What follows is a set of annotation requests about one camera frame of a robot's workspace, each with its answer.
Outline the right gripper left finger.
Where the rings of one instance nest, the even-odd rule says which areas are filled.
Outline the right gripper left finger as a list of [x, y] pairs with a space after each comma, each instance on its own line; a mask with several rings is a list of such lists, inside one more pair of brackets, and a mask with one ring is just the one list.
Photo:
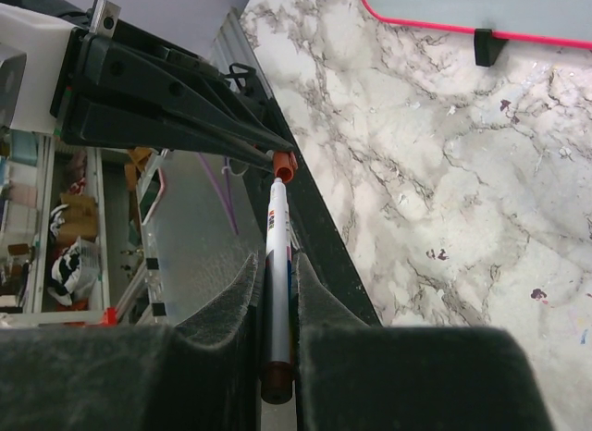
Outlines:
[[177, 326], [6, 328], [5, 430], [255, 430], [259, 256]]

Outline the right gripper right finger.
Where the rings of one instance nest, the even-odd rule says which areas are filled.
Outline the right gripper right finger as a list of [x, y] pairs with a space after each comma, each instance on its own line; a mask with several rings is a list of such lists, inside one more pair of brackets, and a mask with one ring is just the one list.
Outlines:
[[293, 259], [301, 430], [550, 430], [523, 349], [504, 330], [369, 326]]

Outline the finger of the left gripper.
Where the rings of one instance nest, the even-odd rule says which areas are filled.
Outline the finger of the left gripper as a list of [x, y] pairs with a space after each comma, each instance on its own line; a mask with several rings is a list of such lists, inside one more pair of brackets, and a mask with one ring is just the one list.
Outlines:
[[272, 166], [269, 156], [219, 129], [186, 125], [166, 117], [153, 119], [83, 97], [78, 99], [78, 137], [93, 146], [219, 154], [253, 167]]
[[224, 81], [157, 63], [118, 44], [121, 110], [219, 129], [262, 153], [292, 150], [292, 144], [267, 129]]

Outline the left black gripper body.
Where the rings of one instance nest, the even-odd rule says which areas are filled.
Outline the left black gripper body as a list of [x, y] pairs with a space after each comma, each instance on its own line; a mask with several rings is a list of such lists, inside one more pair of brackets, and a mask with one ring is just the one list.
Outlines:
[[119, 86], [120, 45], [73, 29], [50, 106], [53, 134], [70, 145], [119, 148]]

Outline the white marker pen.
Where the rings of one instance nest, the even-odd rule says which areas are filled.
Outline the white marker pen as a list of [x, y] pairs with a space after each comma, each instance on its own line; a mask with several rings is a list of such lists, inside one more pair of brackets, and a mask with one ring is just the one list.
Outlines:
[[275, 405], [292, 397], [290, 290], [290, 211], [286, 186], [276, 178], [267, 210], [261, 366], [262, 399]]

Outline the red marker cap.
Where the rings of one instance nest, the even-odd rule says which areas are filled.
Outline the red marker cap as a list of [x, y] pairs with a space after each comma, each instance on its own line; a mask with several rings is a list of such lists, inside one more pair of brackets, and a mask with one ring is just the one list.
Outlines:
[[281, 179], [284, 184], [293, 180], [298, 163], [294, 152], [274, 152], [273, 170], [276, 179]]

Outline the pink framed whiteboard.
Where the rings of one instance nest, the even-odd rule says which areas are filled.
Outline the pink framed whiteboard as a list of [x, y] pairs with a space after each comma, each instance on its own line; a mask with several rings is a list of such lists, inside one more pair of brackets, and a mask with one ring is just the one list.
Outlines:
[[591, 47], [591, 0], [361, 0], [380, 21], [501, 39]]

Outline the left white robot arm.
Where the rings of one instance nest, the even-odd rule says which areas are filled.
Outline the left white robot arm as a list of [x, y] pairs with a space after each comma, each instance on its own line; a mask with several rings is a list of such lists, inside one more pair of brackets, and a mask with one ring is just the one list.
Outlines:
[[71, 145], [224, 155], [263, 170], [293, 145], [252, 68], [223, 74], [96, 0], [1, 0], [1, 124]]

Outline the black whiteboard stand foot left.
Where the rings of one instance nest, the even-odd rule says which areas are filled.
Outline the black whiteboard stand foot left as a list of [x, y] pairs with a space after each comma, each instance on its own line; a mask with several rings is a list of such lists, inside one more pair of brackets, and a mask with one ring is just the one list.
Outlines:
[[473, 42], [475, 64], [490, 68], [495, 65], [508, 40], [496, 37], [491, 29], [475, 29]]

